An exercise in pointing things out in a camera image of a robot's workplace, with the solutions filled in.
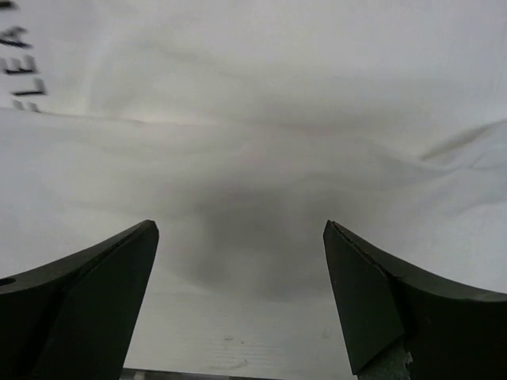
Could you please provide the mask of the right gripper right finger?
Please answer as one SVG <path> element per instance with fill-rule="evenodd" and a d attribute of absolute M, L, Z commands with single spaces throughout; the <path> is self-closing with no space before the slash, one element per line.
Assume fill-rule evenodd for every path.
<path fill-rule="evenodd" d="M 428 272 L 336 222 L 323 241 L 359 379 L 505 378 L 505 294 Z"/>

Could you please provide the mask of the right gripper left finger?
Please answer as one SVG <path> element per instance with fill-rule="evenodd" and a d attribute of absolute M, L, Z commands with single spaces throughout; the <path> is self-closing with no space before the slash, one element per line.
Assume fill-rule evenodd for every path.
<path fill-rule="evenodd" d="M 118 379 L 158 247 L 143 221 L 1 280 L 3 379 Z"/>

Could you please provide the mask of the white printed t shirt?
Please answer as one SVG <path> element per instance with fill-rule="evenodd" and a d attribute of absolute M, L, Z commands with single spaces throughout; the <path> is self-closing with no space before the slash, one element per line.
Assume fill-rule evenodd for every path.
<path fill-rule="evenodd" d="M 505 2 L 2 7 L 2 275 L 142 219 L 158 293 L 326 297 L 329 220 L 504 291 Z"/>

